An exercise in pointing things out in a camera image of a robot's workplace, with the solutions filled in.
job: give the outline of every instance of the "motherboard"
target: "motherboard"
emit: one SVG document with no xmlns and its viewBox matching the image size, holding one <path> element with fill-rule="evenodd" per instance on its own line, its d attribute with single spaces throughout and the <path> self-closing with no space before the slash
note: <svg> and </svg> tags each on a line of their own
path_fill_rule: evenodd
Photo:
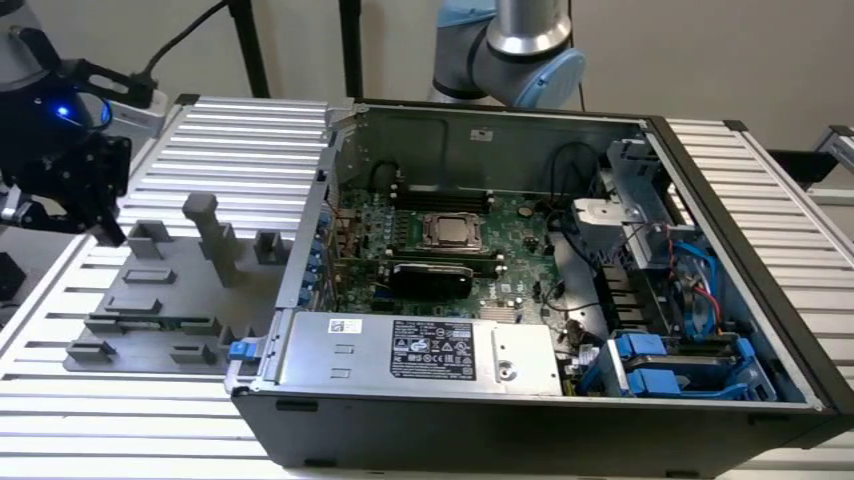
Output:
<svg viewBox="0 0 854 480">
<path fill-rule="evenodd" d="M 338 310 L 546 323 L 560 330 L 561 318 L 541 303 L 560 274 L 538 202 L 482 193 L 431 205 L 343 192 Z"/>
</svg>

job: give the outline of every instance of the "white sticker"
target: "white sticker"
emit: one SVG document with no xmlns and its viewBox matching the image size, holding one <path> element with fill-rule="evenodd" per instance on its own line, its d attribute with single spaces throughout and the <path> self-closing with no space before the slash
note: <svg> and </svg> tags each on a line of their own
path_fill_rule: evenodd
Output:
<svg viewBox="0 0 854 480">
<path fill-rule="evenodd" d="M 469 135 L 469 139 L 475 142 L 492 142 L 493 141 L 493 131 L 492 130 L 478 130 L 474 129 L 471 134 Z"/>
<path fill-rule="evenodd" d="M 361 318 L 331 318 L 330 333 L 362 333 Z"/>
</svg>

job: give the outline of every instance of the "gray fixture block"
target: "gray fixture block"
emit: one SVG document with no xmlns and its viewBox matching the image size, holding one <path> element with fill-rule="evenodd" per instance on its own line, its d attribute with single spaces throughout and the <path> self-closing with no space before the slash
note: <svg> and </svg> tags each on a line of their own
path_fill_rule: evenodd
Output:
<svg viewBox="0 0 854 480">
<path fill-rule="evenodd" d="M 230 225 L 210 224 L 210 197 L 191 195 L 185 208 L 202 242 L 170 237 L 159 222 L 135 226 L 141 242 L 69 348 L 69 370 L 222 374 L 231 342 L 267 333 L 290 242 L 277 231 L 237 239 Z"/>
</svg>

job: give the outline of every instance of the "gray post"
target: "gray post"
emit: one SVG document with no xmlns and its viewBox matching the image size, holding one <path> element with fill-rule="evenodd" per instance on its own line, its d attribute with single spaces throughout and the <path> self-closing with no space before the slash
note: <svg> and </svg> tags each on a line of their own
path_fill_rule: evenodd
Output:
<svg viewBox="0 0 854 480">
<path fill-rule="evenodd" d="M 202 236 L 202 248 L 214 263 L 217 276 L 223 287 L 234 287 L 238 283 L 238 267 L 235 266 L 234 244 L 223 235 L 223 227 L 217 221 L 217 195 L 193 193 L 187 197 L 182 211 L 197 224 Z"/>
</svg>

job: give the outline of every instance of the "metal pole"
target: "metal pole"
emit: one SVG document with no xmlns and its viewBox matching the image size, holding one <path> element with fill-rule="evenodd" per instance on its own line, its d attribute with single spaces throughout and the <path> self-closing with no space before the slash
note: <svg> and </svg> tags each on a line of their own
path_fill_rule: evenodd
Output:
<svg viewBox="0 0 854 480">
<path fill-rule="evenodd" d="M 229 4 L 229 12 L 235 19 L 241 52 L 243 53 L 246 73 L 250 77 L 253 96 L 255 98 L 271 98 L 265 56 L 262 54 L 262 44 L 258 39 L 258 27 L 253 13 L 253 0 L 231 2 Z"/>
<path fill-rule="evenodd" d="M 569 4 L 557 0 L 497 0 L 488 40 L 508 55 L 537 55 L 570 36 Z"/>
<path fill-rule="evenodd" d="M 338 0 L 347 96 L 362 98 L 362 0 Z"/>
</svg>

